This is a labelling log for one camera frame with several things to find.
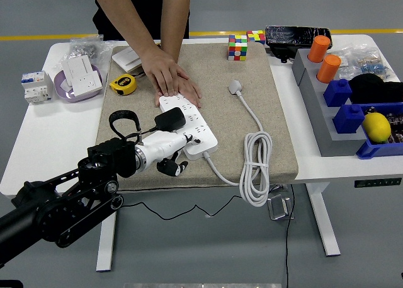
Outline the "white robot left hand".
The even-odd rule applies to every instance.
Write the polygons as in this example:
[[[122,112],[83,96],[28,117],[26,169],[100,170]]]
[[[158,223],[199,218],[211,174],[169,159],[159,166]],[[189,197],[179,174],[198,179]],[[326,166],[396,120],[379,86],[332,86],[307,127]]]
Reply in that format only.
[[[187,167],[188,162],[176,163],[180,150],[188,143],[199,144],[201,140],[191,134],[160,131],[142,140],[142,145],[136,145],[137,170],[145,171],[153,162],[157,170],[168,176],[179,176]]]

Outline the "person's left hand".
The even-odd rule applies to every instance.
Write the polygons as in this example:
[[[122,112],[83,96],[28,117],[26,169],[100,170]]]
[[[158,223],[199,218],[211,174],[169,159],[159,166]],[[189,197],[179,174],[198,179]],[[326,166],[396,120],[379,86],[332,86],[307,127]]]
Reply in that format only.
[[[190,103],[194,104],[197,108],[201,107],[200,100],[202,98],[202,93],[199,86],[191,79],[185,79],[181,76],[177,77],[176,80],[176,89],[169,94],[166,91],[163,91],[157,83],[153,84],[155,90],[155,106],[159,107],[160,105],[160,98],[165,96],[174,96],[181,94],[183,95]]]

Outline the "person's right hand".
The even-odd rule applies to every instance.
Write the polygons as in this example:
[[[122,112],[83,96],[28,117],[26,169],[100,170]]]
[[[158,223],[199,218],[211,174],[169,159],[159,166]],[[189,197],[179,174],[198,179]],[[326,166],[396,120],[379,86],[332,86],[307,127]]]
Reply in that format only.
[[[176,95],[179,91],[179,78],[189,79],[183,68],[155,44],[146,46],[138,55],[146,76],[160,95]]]

